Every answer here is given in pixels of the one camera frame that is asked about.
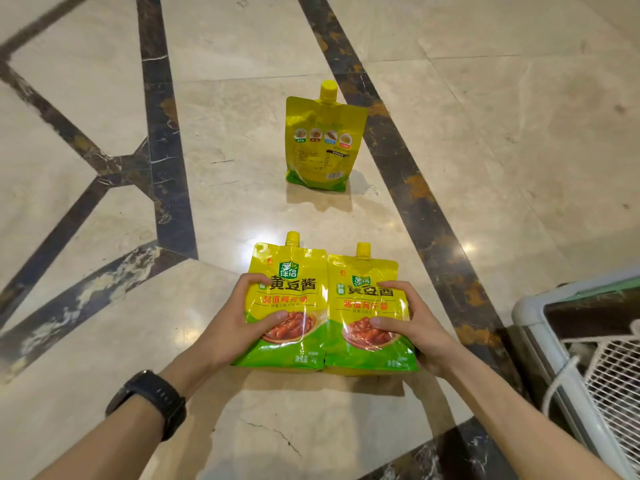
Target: hand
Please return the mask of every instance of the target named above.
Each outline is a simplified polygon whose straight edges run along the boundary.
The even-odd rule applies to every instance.
[[[287,318],[287,311],[279,310],[259,322],[246,323],[244,298],[252,283],[270,285],[271,279],[259,273],[240,276],[227,302],[193,345],[209,357],[213,371],[231,363],[264,333]]]
[[[389,317],[373,317],[371,324],[381,330],[394,331],[407,337],[422,352],[418,359],[424,368],[442,376],[443,367],[464,347],[444,329],[411,283],[384,281],[378,283],[378,286],[404,291],[412,319],[407,322]]]

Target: marble floor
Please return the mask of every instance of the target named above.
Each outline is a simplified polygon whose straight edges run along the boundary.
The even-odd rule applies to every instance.
[[[464,301],[486,291],[508,326],[524,295],[640,261],[637,0],[327,1],[475,272]],[[334,78],[299,0],[159,6],[0,0],[3,477],[193,343],[254,244],[288,230],[332,253],[370,241],[463,343],[495,332],[461,331],[375,148],[344,194],[285,181],[286,96]],[[355,479],[472,417],[426,372],[231,367],[189,411],[144,478]]]

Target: yellow sauce pouch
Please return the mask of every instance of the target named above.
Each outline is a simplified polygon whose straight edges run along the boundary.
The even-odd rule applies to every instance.
[[[398,263],[371,259],[370,243],[359,242],[356,257],[329,255],[328,273],[325,371],[345,375],[415,371],[411,341],[369,322],[375,316],[409,320],[404,292],[377,285],[397,279]]]
[[[325,80],[320,99],[287,98],[287,180],[344,192],[362,142],[367,110],[336,101],[338,85]]]
[[[249,323],[286,310],[288,318],[265,333],[234,365],[320,370],[328,314],[326,251],[300,247],[300,234],[287,234],[284,246],[259,242],[250,273],[264,273],[271,286],[252,284],[244,309]]]

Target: white plastic crate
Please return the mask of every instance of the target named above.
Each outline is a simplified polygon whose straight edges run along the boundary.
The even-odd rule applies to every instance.
[[[640,473],[640,340],[601,342],[584,382],[631,466]]]

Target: finger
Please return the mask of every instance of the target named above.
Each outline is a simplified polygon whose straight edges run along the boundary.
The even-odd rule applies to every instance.
[[[369,319],[369,322],[380,330],[395,331],[400,335],[409,335],[411,333],[411,322],[389,317],[372,317]]]
[[[270,285],[271,279],[262,273],[244,273],[240,275],[234,290],[231,291],[228,303],[241,304],[244,306],[244,297],[249,290],[249,286],[254,283],[261,283],[263,285]]]
[[[420,308],[428,308],[427,304],[418,294],[418,291],[416,291],[413,285],[408,281],[382,281],[378,283],[378,286],[404,291],[404,294],[409,301],[409,306],[411,306],[414,311]]]
[[[251,323],[248,328],[252,331],[253,338],[257,339],[275,327],[278,323],[283,322],[288,316],[288,311],[279,310],[265,316],[265,318],[256,323]]]

